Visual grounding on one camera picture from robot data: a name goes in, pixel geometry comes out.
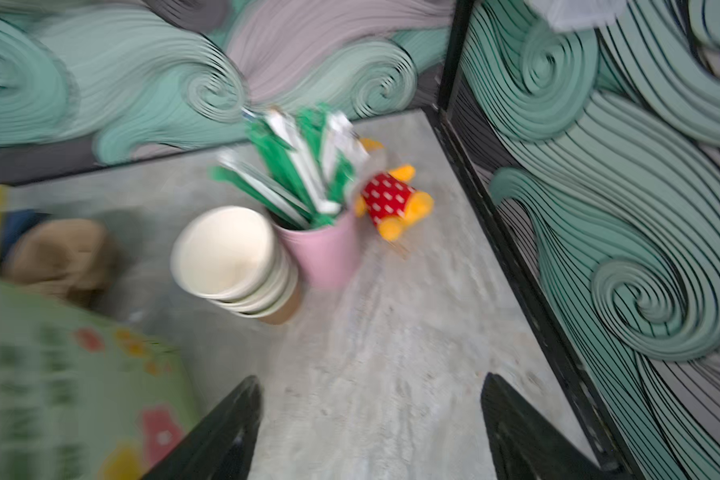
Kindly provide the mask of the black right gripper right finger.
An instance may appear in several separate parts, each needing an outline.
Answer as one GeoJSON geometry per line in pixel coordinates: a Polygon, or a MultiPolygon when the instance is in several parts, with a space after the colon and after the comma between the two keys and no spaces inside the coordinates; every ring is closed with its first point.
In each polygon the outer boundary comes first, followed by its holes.
{"type": "Polygon", "coordinates": [[[490,373],[481,408],[498,479],[610,479],[503,377],[490,373]]]}

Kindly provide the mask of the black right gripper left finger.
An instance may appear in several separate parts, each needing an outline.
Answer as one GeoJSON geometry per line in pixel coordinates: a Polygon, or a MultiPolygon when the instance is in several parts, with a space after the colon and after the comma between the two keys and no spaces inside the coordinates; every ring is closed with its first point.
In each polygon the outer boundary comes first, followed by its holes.
{"type": "Polygon", "coordinates": [[[263,417],[259,379],[243,379],[145,475],[147,479],[248,478],[263,417]]]}

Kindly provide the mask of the white paper takeout bag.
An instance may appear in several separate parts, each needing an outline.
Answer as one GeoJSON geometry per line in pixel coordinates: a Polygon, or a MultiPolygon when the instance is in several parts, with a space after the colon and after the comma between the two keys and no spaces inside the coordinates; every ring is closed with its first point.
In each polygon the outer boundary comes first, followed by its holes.
{"type": "Polygon", "coordinates": [[[138,479],[200,419],[176,348],[0,281],[0,479],[138,479]]]}

